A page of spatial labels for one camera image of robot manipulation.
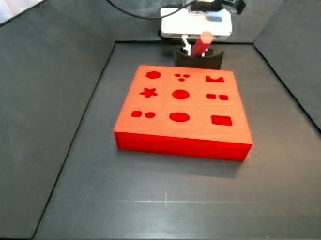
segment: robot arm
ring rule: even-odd
[[[243,0],[211,0],[196,2],[184,0],[188,7],[162,19],[160,36],[163,38],[198,39],[203,32],[211,32],[216,40],[224,40],[231,34],[231,14],[241,14]],[[176,8],[160,9],[160,16],[168,15]]]

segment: hole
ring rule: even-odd
[[[148,89],[144,88],[144,91],[142,93],[139,93],[140,95],[144,95],[146,98],[150,98],[151,96],[156,96],[158,94],[155,93],[155,88]]]
[[[190,93],[186,90],[175,90],[171,94],[179,100],[183,100],[190,96]]]
[[[160,77],[160,72],[158,71],[150,71],[146,76],[150,78],[150,79],[158,79]]]
[[[207,94],[207,99],[215,99],[215,94]]]
[[[219,100],[222,101],[227,101],[228,100],[228,96],[227,95],[219,95]]]
[[[228,116],[212,115],[210,118],[212,124],[231,126],[231,118]]]
[[[154,118],[154,116],[155,116],[155,113],[154,113],[154,112],[147,112],[147,113],[146,113],[146,117],[147,117],[147,118]]]
[[[224,79],[219,77],[218,79],[212,79],[210,76],[206,76],[206,82],[208,83],[223,83]]]
[[[170,119],[174,121],[174,122],[187,122],[190,120],[190,116],[183,113],[183,112],[174,112],[170,114]]]
[[[131,117],[140,117],[142,116],[142,111],[132,111]]]

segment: black mat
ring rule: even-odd
[[[172,62],[172,46],[116,44],[36,239],[321,237],[319,135],[253,46],[215,48],[250,120],[246,161],[116,150],[136,67]]]

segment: red shape sorter box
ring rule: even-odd
[[[253,141],[232,72],[140,66],[113,135],[117,149],[245,160]]]

